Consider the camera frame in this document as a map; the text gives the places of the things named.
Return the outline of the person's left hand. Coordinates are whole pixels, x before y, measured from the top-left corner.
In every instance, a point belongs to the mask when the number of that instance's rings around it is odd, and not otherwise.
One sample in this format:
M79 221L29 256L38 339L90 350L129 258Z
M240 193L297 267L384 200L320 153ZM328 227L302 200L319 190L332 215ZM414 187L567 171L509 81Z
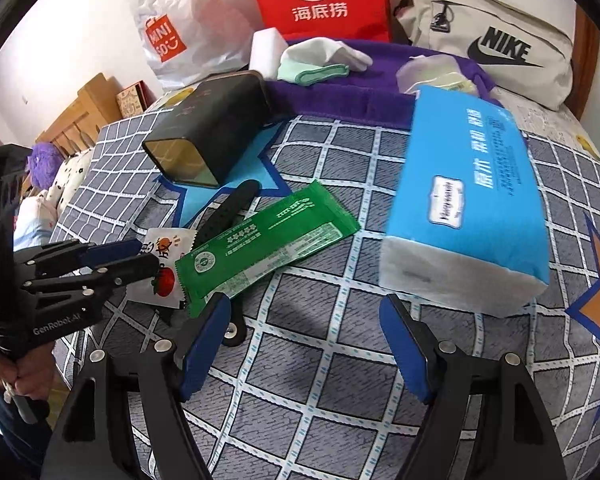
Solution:
M9 384L17 396L33 401L64 402L68 388L60 378L54 356L55 344L49 342L29 351L12 362L0 353L0 404L10 400L5 385Z

